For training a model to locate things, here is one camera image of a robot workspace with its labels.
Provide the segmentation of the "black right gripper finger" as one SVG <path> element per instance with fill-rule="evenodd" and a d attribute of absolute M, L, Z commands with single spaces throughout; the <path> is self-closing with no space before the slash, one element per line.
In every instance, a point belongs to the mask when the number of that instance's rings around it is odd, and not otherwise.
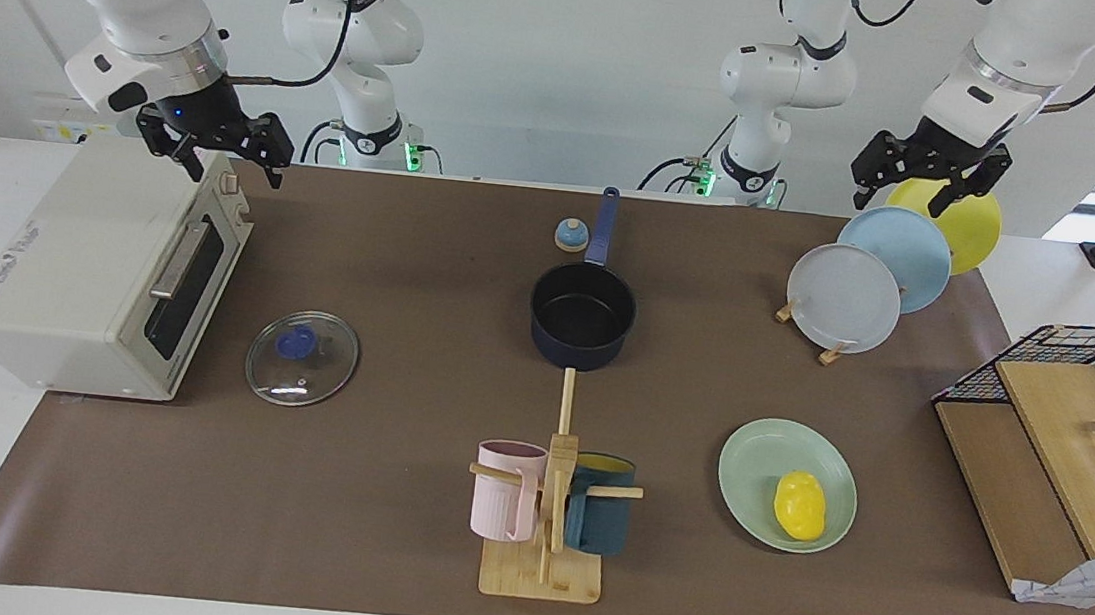
<path fill-rule="evenodd" d="M 140 107 L 136 112 L 135 125 L 153 156 L 168 156 L 187 171 L 193 182 L 201 183 L 204 165 L 196 153 L 197 138 L 191 134 L 182 134 L 173 138 L 168 129 L 165 118 L 158 108 Z"/>
<path fill-rule="evenodd" d="M 245 118 L 235 153 L 260 166 L 270 189 L 278 190 L 283 187 L 283 172 L 293 160 L 291 139 L 280 117 L 264 112 L 258 118 Z"/>

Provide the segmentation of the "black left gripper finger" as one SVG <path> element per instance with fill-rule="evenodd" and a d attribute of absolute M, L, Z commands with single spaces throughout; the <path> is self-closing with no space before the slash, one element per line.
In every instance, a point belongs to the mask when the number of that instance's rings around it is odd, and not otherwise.
<path fill-rule="evenodd" d="M 862 147 L 850 165 L 855 185 L 852 201 L 857 210 L 865 209 L 876 193 L 894 184 L 902 172 L 903 158 L 904 146 L 890 131 L 878 130 Z"/>
<path fill-rule="evenodd" d="M 940 218 L 950 205 L 960 202 L 968 196 L 984 198 L 986 194 L 994 190 L 998 181 L 1004 177 L 1011 167 L 1013 158 L 1008 152 L 1007 146 L 998 144 L 968 173 L 954 170 L 949 181 L 946 181 L 946 184 L 930 198 L 927 214 Z"/>

